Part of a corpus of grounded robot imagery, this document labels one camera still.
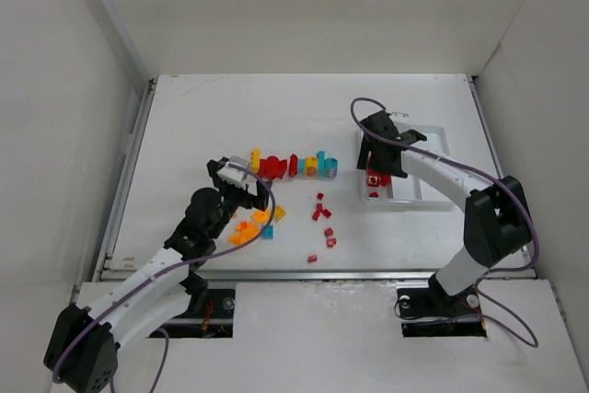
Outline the teal and yellow lego assembly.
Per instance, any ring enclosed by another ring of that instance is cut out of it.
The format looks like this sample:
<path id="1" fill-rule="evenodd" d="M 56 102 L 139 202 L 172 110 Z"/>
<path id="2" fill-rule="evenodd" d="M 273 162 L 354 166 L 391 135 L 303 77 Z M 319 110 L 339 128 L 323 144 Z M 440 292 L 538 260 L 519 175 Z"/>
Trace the teal and yellow lego assembly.
<path id="1" fill-rule="evenodd" d="M 335 179 L 339 172 L 339 161 L 326 156 L 325 151 L 317 151 L 314 156 L 297 158 L 294 161 L 294 172 L 311 179 Z"/>

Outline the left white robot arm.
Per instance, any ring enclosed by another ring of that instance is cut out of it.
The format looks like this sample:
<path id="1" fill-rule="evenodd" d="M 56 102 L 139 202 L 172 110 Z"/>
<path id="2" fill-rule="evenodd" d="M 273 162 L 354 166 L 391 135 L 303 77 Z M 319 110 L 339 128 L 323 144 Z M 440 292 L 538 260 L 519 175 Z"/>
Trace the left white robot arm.
<path id="1" fill-rule="evenodd" d="M 220 257 L 215 241 L 237 209 L 275 210 L 271 180 L 244 161 L 211 160 L 207 170 L 212 186 L 192 194 L 171 236 L 142 268 L 98 301 L 60 312 L 43 357 L 53 383 L 74 392 L 105 388 L 126 351 L 202 299 L 208 285 L 196 271 Z"/>

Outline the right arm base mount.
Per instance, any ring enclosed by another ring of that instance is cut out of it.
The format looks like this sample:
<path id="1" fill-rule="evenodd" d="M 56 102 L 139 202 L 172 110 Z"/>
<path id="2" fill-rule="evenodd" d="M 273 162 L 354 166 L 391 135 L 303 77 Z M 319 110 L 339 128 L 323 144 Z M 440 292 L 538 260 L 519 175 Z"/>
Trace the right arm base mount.
<path id="1" fill-rule="evenodd" d="M 395 313 L 404 338 L 487 337 L 474 288 L 444 298 L 426 287 L 405 287 L 397 296 Z"/>

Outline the orange lego pile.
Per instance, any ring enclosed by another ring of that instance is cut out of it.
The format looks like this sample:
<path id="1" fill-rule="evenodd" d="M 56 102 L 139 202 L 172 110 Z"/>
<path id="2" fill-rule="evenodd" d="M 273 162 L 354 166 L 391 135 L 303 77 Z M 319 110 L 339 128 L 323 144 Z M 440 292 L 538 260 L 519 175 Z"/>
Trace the orange lego pile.
<path id="1" fill-rule="evenodd" d="M 235 247 L 247 243 L 260 232 L 260 228 L 255 223 L 245 221 L 240 222 L 235 230 L 236 233 L 228 239 L 228 241 Z"/>

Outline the yellow 2x4 lego brick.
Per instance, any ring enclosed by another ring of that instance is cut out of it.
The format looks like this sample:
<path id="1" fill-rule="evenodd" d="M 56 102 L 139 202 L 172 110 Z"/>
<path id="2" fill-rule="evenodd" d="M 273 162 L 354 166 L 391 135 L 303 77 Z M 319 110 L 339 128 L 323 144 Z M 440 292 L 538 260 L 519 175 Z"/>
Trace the yellow 2x4 lego brick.
<path id="1" fill-rule="evenodd" d="M 254 148 L 250 152 L 250 159 L 249 159 L 250 170 L 254 173 L 258 173 L 260 170 L 260 150 L 258 148 Z"/>

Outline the teal 2x2 lego brick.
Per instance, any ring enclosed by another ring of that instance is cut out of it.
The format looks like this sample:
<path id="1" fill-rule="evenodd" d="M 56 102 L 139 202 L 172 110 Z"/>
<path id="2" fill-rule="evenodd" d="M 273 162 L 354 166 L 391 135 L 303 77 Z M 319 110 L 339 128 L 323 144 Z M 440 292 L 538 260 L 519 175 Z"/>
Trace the teal 2x2 lego brick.
<path id="1" fill-rule="evenodd" d="M 262 238 L 264 239 L 274 239 L 274 226 L 270 225 L 268 226 L 261 235 Z"/>

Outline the orange D-shaped lego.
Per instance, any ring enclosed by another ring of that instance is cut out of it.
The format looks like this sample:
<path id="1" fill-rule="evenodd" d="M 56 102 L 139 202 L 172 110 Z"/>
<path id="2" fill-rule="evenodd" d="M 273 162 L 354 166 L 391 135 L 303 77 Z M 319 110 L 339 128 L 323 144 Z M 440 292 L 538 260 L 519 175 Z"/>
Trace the orange D-shaped lego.
<path id="1" fill-rule="evenodd" d="M 264 225 L 271 219 L 271 211 L 257 211 L 251 216 L 251 219 L 258 225 Z"/>

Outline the yellow 2x2 lego brick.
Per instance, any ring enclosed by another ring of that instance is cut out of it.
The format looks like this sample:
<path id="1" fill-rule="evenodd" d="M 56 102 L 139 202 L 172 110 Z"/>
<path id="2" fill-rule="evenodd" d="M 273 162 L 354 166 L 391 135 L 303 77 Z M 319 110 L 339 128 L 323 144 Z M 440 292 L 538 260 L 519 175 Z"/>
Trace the yellow 2x2 lego brick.
<path id="1" fill-rule="evenodd" d="M 286 215 L 286 211 L 282 208 L 282 206 L 277 205 L 274 211 L 274 219 L 276 221 L 282 220 Z"/>

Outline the red rounded lego assembly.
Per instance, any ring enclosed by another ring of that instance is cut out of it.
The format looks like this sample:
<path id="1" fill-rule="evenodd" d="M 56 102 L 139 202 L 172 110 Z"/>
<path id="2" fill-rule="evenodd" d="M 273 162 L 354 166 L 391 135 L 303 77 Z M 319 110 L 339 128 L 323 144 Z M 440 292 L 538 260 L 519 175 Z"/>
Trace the red rounded lego assembly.
<path id="1" fill-rule="evenodd" d="M 264 179 L 293 179 L 298 175 L 299 157 L 290 155 L 280 159 L 277 156 L 268 156 L 260 160 L 257 174 Z"/>

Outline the red legos in tray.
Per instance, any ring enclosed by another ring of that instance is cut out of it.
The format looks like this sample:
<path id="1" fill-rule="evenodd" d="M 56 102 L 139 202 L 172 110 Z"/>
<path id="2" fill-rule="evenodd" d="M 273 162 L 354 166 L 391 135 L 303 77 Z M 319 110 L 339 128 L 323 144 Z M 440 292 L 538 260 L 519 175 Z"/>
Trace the red legos in tray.
<path id="1" fill-rule="evenodd" d="M 375 172 L 370 168 L 366 170 L 365 184 L 370 198 L 379 198 L 381 192 L 385 191 L 391 183 L 392 177 L 390 175 Z"/>

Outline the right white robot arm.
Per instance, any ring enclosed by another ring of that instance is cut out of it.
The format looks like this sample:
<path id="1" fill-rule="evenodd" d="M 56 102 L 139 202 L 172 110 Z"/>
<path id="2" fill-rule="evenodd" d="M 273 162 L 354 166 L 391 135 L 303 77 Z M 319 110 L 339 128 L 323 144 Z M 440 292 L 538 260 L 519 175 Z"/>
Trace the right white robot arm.
<path id="1" fill-rule="evenodd" d="M 364 133 L 359 169 L 398 178 L 416 177 L 455 204 L 464 214 L 463 246 L 428 282 L 431 297 L 455 298 L 490 273 L 497 264 L 539 240 L 521 183 L 459 163 L 443 153 L 419 147 L 425 135 L 401 133 L 385 110 L 363 120 L 352 118 Z"/>

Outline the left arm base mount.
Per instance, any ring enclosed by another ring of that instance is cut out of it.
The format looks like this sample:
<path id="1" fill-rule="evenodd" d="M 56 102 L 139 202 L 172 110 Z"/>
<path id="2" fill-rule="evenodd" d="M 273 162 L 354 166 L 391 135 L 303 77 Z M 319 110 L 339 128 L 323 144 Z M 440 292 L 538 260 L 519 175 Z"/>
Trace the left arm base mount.
<path id="1" fill-rule="evenodd" d="M 191 275 L 182 283 L 191 296 L 187 309 L 161 326 L 172 339 L 228 339 L 233 337 L 236 287 L 209 283 Z"/>

